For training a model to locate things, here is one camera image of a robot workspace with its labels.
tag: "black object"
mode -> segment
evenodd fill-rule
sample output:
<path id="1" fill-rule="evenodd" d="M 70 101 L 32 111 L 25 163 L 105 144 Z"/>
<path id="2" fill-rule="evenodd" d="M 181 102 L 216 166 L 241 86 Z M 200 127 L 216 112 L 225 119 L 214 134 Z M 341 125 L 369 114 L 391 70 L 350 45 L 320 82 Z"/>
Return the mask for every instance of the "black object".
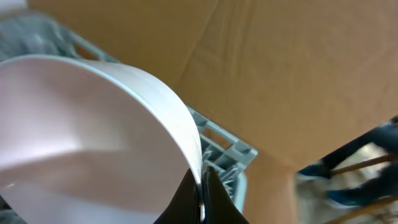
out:
<path id="1" fill-rule="evenodd" d="M 201 188 L 203 195 L 200 195 L 189 169 L 169 206 L 154 224 L 249 224 L 229 198 L 214 168 L 206 168 Z M 201 222 L 200 216 L 202 202 L 205 205 L 203 222 Z"/>

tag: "jeans leg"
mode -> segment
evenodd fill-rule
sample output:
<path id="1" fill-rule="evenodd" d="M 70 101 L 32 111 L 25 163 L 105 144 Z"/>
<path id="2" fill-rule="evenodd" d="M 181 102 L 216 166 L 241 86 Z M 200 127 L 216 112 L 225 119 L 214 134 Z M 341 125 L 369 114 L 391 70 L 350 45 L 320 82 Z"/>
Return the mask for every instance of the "jeans leg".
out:
<path id="1" fill-rule="evenodd" d="M 322 158 L 323 165 L 329 169 L 334 169 L 338 164 L 346 160 L 349 156 L 354 154 L 362 146 L 371 142 L 372 139 L 368 137 L 368 133 L 350 141 L 349 143 L 341 146 L 334 152 Z"/>
<path id="2" fill-rule="evenodd" d="M 398 163 L 392 163 L 383 169 L 374 179 L 365 182 L 357 189 L 350 190 L 350 195 L 358 198 L 364 205 L 388 195 L 398 194 Z"/>
<path id="3" fill-rule="evenodd" d="M 374 128 L 367 133 L 372 142 L 391 153 L 398 152 L 398 128 L 392 124 Z"/>

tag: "white bowl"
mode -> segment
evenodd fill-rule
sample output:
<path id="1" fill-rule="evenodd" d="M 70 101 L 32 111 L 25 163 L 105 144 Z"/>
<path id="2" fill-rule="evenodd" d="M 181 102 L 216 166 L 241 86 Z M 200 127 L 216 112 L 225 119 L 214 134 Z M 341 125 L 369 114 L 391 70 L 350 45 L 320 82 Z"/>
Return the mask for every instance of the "white bowl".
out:
<path id="1" fill-rule="evenodd" d="M 0 194 L 29 224 L 153 223 L 189 167 L 200 184 L 200 138 L 182 101 L 106 62 L 0 63 L 0 158 Z"/>

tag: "gray plastic crate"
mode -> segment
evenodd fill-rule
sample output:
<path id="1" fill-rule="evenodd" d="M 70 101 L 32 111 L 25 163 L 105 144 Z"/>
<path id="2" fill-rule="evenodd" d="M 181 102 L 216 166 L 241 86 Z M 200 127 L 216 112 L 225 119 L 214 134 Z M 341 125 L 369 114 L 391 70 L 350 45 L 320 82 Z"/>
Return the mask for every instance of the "gray plastic crate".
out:
<path id="1" fill-rule="evenodd" d="M 15 15 L 0 22 L 0 61 L 18 55 L 50 54 L 71 58 L 83 58 L 76 46 L 89 52 L 94 58 L 106 62 L 119 61 L 89 41 L 58 24 L 46 15 L 31 12 Z M 239 211 L 243 210 L 247 180 L 243 170 L 257 156 L 257 151 L 227 132 L 214 122 L 188 107 L 200 133 L 203 165 L 212 166 Z M 220 146 L 205 131 L 216 133 L 225 142 Z"/>

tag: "floor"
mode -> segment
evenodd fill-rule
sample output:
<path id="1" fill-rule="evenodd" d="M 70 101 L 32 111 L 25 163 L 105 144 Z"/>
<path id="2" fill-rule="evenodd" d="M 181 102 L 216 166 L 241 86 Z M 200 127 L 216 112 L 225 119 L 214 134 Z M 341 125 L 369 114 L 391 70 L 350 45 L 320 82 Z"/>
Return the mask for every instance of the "floor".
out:
<path id="1" fill-rule="evenodd" d="M 339 167 L 349 166 L 368 159 L 384 155 L 384 151 L 373 144 L 368 144 L 356 154 L 345 160 Z M 321 224 L 344 215 L 350 210 L 336 210 L 325 203 L 326 190 L 338 190 L 358 186 L 368 179 L 377 176 L 377 172 L 387 164 L 366 167 L 355 172 L 338 175 L 331 180 L 302 181 L 295 179 L 296 197 L 298 203 L 298 219 L 300 224 Z M 379 224 L 383 223 L 375 215 L 363 215 L 345 222 L 345 224 Z"/>

